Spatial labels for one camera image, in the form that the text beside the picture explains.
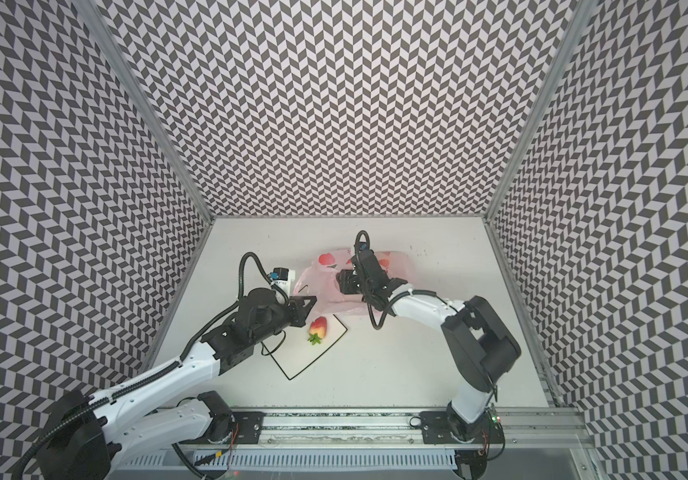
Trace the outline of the red fake strawberry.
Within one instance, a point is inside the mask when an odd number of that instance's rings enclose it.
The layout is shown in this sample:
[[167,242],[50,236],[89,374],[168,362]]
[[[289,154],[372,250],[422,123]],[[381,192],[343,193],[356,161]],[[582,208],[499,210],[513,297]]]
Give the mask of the red fake strawberry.
[[328,321],[325,316],[316,318],[309,326],[308,341],[311,345],[319,345],[327,335]]

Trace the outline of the pink plastic bag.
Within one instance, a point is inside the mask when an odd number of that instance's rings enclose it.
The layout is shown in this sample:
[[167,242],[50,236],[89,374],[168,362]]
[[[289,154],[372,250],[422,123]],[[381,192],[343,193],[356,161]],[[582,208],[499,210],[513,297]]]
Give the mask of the pink plastic bag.
[[[317,298],[312,310],[313,316],[367,315],[362,295],[343,294],[336,279],[340,271],[353,269],[353,256],[351,247],[325,252],[302,271],[294,286],[293,295]],[[419,284],[414,264],[407,254],[399,251],[376,251],[375,256],[390,278],[403,279],[415,286]]]

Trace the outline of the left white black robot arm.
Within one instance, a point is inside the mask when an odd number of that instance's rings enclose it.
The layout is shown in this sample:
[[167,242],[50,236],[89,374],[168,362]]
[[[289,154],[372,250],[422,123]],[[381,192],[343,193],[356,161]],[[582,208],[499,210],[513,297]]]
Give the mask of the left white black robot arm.
[[214,391],[170,407],[169,402],[250,358],[256,345],[303,327],[314,296],[279,301],[270,288],[250,291],[195,335],[168,362],[90,396],[75,390],[53,406],[46,426],[14,470],[34,461],[46,479],[103,479],[122,463],[179,442],[230,442],[237,423]]

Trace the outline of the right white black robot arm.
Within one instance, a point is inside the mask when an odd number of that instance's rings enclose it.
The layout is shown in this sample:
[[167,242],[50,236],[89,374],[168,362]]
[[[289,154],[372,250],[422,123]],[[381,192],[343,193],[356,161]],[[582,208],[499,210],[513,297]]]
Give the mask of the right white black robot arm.
[[407,280],[390,277],[370,245],[358,241],[352,267],[336,274],[343,294],[359,294],[371,326],[384,327],[387,317],[414,320],[442,333],[462,378],[446,408],[447,428],[462,443],[492,438],[490,403],[497,382],[514,366],[522,350],[490,303],[474,296],[466,301],[442,298],[417,289]]

